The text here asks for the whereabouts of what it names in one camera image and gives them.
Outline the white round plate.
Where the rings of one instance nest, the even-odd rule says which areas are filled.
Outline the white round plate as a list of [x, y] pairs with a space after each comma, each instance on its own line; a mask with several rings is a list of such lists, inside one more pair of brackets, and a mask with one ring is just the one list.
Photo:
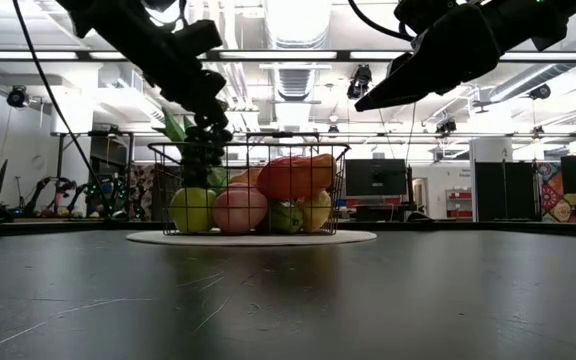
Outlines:
[[162, 231], [143, 231], [128, 234], [132, 242], [180, 246], [307, 246], [357, 243], [375, 240], [377, 235], [368, 231], [337, 230], [334, 234], [293, 235], [237, 235], [219, 232], [208, 234], [165, 235]]

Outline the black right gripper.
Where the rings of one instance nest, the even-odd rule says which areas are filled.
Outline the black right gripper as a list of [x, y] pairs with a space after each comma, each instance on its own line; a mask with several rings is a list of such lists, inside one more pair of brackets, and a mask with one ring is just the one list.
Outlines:
[[431, 92], [449, 91], [494, 69], [501, 56], [477, 5], [460, 5], [417, 37], [414, 52], [389, 63], [387, 77], [355, 103], [357, 111], [405, 105]]

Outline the yellow orange mango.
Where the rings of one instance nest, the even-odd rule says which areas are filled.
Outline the yellow orange mango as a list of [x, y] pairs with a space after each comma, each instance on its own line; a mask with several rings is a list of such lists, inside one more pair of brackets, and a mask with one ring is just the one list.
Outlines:
[[297, 206], [303, 214], [303, 230], [307, 233], [313, 233], [319, 231], [328, 221], [332, 200], [328, 192], [323, 190], [310, 198], [299, 199]]

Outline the shelf with red bins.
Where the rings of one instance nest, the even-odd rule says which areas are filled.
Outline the shelf with red bins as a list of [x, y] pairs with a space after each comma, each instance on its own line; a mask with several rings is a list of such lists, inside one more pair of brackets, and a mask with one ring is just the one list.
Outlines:
[[466, 189], [449, 189], [445, 191], [446, 217], [448, 219], [473, 219], [472, 192]]

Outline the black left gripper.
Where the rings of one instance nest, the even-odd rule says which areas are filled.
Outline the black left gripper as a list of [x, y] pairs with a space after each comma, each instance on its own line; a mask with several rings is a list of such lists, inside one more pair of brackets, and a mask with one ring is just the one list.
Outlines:
[[194, 47], [149, 47], [142, 51], [142, 71], [168, 101], [195, 113], [200, 128], [225, 129], [228, 104], [217, 94], [226, 85], [218, 72], [203, 67], [200, 56], [212, 50]]

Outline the black partition panel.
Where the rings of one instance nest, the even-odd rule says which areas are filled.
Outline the black partition panel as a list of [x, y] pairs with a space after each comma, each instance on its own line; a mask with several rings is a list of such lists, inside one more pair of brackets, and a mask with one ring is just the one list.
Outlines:
[[474, 170], [478, 222], [538, 219], [531, 163], [477, 162]]

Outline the red orange mango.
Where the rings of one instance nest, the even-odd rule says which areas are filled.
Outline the red orange mango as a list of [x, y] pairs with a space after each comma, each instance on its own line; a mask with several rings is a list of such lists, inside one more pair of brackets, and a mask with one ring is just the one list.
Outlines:
[[330, 154], [281, 157], [262, 168], [256, 187], [269, 200], [310, 198], [328, 189], [336, 173]]

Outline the pink peach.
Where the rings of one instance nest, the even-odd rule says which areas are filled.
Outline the pink peach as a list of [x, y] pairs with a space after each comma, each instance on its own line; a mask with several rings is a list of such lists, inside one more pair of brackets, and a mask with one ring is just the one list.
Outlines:
[[213, 219], [222, 233], [246, 234], [265, 218], [268, 200], [245, 183], [228, 186], [213, 203]]

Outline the green apple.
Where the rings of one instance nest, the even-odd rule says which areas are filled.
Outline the green apple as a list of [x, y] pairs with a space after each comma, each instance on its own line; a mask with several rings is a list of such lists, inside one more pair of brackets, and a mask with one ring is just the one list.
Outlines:
[[213, 227], [212, 206], [216, 194], [209, 189], [179, 189], [169, 204], [169, 215], [180, 233], [202, 233]]

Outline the colourful patchwork quilt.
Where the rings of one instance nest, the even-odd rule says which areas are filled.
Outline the colourful patchwork quilt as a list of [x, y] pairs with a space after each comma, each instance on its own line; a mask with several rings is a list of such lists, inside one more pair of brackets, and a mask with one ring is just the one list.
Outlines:
[[576, 193], [564, 193], [561, 165], [558, 162], [538, 162], [537, 173], [541, 221], [576, 223]]

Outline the small orange fruit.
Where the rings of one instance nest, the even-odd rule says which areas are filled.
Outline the small orange fruit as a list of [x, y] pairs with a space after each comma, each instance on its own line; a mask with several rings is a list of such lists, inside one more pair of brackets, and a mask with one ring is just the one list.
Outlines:
[[230, 184], [235, 184], [235, 183], [246, 184], [246, 185], [249, 185], [251, 187], [256, 187], [259, 174], [261, 173], [262, 170], [263, 170], [262, 167], [248, 168], [248, 169], [244, 170], [243, 172], [233, 176], [229, 180], [229, 183]]

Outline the black metal rack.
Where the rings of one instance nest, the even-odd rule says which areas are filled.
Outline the black metal rack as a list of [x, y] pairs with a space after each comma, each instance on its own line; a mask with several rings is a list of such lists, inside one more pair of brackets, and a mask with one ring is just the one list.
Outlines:
[[58, 138], [54, 212], [70, 218], [129, 219], [134, 134], [111, 129], [53, 135]]

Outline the black table mat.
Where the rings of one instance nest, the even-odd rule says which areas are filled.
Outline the black table mat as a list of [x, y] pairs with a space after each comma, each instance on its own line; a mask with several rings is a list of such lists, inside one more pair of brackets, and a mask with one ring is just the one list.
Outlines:
[[0, 359], [576, 360], [576, 237], [182, 247], [0, 238]]

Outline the green chayote squash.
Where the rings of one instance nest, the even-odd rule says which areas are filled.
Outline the green chayote squash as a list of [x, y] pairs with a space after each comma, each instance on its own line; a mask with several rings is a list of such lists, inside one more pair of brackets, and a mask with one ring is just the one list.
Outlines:
[[302, 210], [292, 202], [274, 202], [268, 209], [265, 224], [271, 233], [296, 234], [303, 226]]

